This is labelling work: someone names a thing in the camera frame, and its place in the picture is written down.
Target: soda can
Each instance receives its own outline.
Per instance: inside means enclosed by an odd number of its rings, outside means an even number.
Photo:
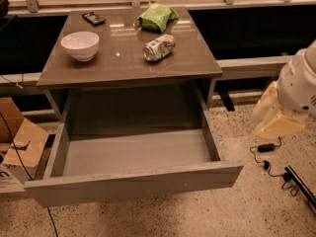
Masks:
[[[156,61],[171,53],[175,46],[175,38],[170,35],[164,35],[146,43],[142,51],[146,60]]]

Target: brown desk top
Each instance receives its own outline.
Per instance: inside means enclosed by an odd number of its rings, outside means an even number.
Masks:
[[[222,70],[210,52],[187,9],[174,8],[179,20],[168,24],[163,34],[176,40],[173,52],[164,59],[150,63],[143,57],[145,43],[162,34],[136,30],[134,20],[144,9],[95,11],[107,22],[97,27],[81,15],[88,11],[71,12],[50,54],[38,81],[45,89],[85,86],[119,87],[133,83],[141,85],[164,79],[198,79],[221,75]],[[79,62],[66,54],[60,45],[63,37],[80,31],[99,35],[100,47],[88,62]]]

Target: white bowl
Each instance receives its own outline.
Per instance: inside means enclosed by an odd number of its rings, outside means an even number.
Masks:
[[[77,32],[64,37],[61,45],[76,60],[88,61],[98,51],[99,36],[91,32]]]

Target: speckled floor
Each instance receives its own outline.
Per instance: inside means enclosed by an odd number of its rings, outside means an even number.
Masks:
[[[210,116],[226,160],[245,164],[233,188],[52,207],[59,236],[316,236],[316,216],[302,192],[282,190],[283,179],[270,177],[249,151],[266,142],[251,135],[258,94],[232,97],[235,112],[215,98]],[[290,165],[316,190],[315,134],[310,118],[306,129],[259,158],[271,162],[272,174]],[[2,194],[0,207],[0,236],[54,236],[46,209],[27,195]]]

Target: green plastic bag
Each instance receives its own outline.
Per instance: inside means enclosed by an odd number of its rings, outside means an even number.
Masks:
[[[149,2],[147,10],[138,17],[138,20],[142,28],[163,33],[167,28],[168,21],[178,18],[178,13],[169,6]]]

